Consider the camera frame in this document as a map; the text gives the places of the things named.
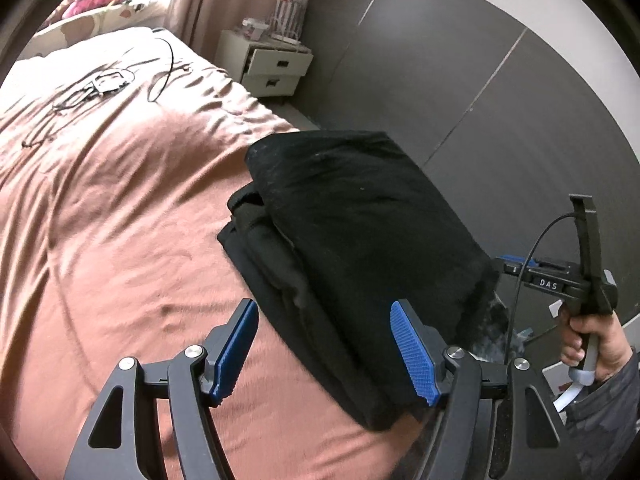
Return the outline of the person's right forearm sleeve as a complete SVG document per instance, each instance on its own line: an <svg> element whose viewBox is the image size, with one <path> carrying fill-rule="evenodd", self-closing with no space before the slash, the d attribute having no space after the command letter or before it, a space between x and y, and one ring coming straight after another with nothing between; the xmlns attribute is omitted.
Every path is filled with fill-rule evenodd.
<svg viewBox="0 0 640 480"><path fill-rule="evenodd" d="M583 479L639 478L639 358L566 409Z"/></svg>

